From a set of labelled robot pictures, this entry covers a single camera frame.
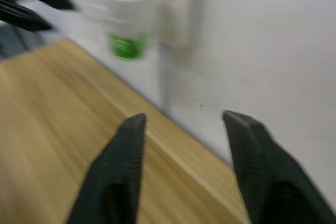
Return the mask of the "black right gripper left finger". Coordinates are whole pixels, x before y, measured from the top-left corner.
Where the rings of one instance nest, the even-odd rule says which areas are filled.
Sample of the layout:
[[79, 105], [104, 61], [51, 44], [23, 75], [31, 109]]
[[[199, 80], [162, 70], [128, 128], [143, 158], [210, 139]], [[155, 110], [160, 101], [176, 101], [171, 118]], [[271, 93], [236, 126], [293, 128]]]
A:
[[68, 223], [136, 223], [146, 114], [125, 119], [91, 163]]

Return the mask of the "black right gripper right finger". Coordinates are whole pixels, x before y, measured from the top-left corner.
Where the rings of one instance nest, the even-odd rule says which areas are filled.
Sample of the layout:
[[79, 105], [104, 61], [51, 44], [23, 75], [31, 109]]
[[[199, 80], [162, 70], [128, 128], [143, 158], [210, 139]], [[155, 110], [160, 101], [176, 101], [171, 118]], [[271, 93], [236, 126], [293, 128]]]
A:
[[316, 184], [261, 122], [229, 110], [222, 119], [251, 223], [335, 223]]

